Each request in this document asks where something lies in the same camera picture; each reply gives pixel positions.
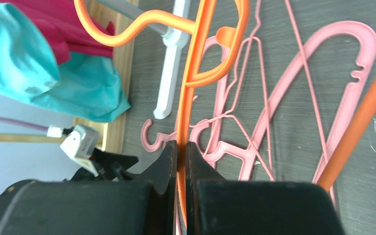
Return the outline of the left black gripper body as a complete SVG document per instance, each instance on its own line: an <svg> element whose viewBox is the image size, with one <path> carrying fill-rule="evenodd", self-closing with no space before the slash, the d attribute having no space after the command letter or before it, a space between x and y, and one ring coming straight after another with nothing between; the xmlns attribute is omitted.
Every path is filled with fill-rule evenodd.
<svg viewBox="0 0 376 235"><path fill-rule="evenodd" d="M79 168L70 181L131 181L138 174L127 170L139 162L138 157L110 153L95 149L90 160L98 170L99 175L94 176L88 170Z"/></svg>

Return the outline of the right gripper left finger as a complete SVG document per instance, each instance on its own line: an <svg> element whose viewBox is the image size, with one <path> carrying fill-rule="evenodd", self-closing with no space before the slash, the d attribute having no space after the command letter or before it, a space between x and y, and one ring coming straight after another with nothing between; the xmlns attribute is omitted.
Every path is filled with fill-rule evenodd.
<svg viewBox="0 0 376 235"><path fill-rule="evenodd" d="M0 235L173 235L178 146L131 180L23 180L0 194Z"/></svg>

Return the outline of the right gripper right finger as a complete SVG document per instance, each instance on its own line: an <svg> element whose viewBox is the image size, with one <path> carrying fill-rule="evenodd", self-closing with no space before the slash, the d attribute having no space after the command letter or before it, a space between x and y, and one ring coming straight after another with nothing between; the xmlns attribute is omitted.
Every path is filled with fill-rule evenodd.
<svg viewBox="0 0 376 235"><path fill-rule="evenodd" d="M342 235L331 199L304 182L230 181L186 145L190 235Z"/></svg>

